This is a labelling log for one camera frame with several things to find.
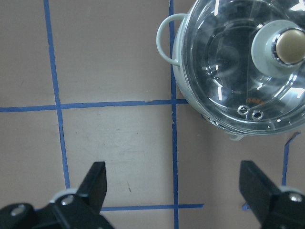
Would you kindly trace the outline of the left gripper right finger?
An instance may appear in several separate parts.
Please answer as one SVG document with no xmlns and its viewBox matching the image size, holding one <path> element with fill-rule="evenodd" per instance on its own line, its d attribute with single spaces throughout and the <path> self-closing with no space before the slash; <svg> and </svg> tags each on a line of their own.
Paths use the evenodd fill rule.
<svg viewBox="0 0 305 229">
<path fill-rule="evenodd" d="M 253 161 L 240 163 L 239 191 L 262 229 L 303 229 L 305 194 L 277 186 Z"/>
</svg>

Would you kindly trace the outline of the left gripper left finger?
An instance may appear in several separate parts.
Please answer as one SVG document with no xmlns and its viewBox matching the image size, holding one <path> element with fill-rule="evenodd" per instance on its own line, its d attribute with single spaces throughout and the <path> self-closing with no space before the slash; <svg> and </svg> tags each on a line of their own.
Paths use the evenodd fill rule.
<svg viewBox="0 0 305 229">
<path fill-rule="evenodd" d="M 78 189 L 55 195 L 45 207 L 15 203 L 0 210 L 2 229 L 112 229 L 100 214 L 107 193 L 105 163 L 94 162 Z"/>
</svg>

